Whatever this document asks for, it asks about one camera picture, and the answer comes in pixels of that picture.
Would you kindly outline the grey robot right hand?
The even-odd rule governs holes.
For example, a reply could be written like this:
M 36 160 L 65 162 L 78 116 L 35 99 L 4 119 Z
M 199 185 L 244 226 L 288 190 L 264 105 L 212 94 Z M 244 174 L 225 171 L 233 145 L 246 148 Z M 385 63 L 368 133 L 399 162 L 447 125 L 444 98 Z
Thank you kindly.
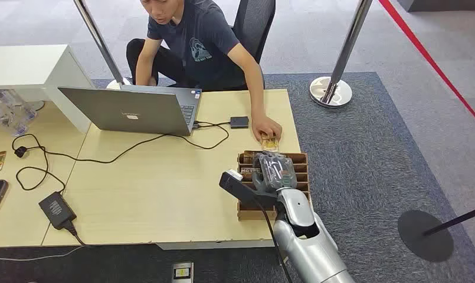
M 253 185 L 258 191 L 273 193 L 284 188 L 295 189 L 298 185 L 291 158 L 277 152 L 258 152 L 253 157 Z

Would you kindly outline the person's left hand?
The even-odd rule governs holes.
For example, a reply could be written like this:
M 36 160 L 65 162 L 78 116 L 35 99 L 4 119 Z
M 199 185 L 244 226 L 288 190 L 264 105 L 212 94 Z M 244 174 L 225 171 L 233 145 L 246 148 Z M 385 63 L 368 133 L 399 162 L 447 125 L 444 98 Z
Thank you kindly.
M 283 128 L 280 124 L 266 116 L 265 114 L 256 114 L 251 116 L 251 128 L 255 139 L 260 142 L 262 134 L 268 138 L 281 139 Z

